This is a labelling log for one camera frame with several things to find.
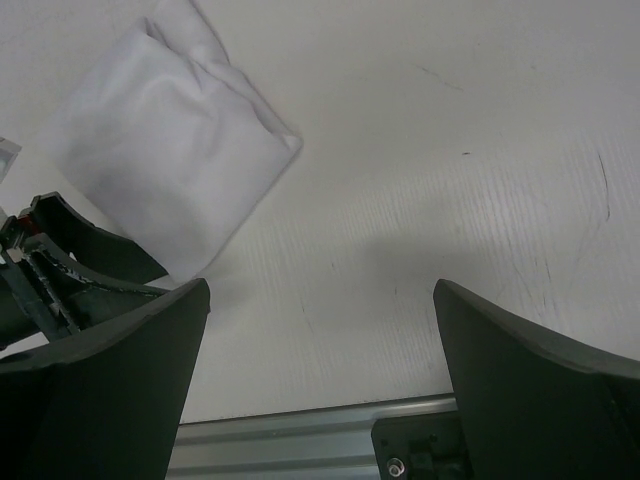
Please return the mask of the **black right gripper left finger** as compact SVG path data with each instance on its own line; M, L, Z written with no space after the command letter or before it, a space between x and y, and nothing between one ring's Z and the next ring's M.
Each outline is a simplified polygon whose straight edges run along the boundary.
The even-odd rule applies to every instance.
M209 311L196 279L3 358L2 478L164 478Z

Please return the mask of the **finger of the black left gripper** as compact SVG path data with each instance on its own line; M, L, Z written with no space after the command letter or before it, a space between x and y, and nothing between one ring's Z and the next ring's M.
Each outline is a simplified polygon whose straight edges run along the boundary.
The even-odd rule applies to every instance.
M74 210L58 192L36 196L30 219L68 255L108 277L147 284L166 270L134 241L97 227Z
M84 330L135 310L168 291L147 284L117 280L80 264L46 234L24 244L33 266L42 272L51 304L71 330Z

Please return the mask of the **white t shirt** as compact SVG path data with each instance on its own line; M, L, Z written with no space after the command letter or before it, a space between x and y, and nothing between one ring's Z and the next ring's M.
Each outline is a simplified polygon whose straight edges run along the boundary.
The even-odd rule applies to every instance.
M178 282L212 262L302 145L190 1L137 20L37 142Z

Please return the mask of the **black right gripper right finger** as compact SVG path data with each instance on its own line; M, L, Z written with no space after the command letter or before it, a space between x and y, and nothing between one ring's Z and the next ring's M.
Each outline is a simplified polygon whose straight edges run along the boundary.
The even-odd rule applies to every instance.
M638 478L638 361L449 280L433 300L476 478Z

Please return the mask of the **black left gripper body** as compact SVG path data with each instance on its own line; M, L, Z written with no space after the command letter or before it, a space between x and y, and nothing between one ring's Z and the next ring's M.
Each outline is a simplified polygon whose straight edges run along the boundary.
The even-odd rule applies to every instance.
M62 219L62 199L34 199L17 215L1 214L1 348L37 333L51 340L65 336L65 321L51 308L46 279L24 252L37 234L48 236Z

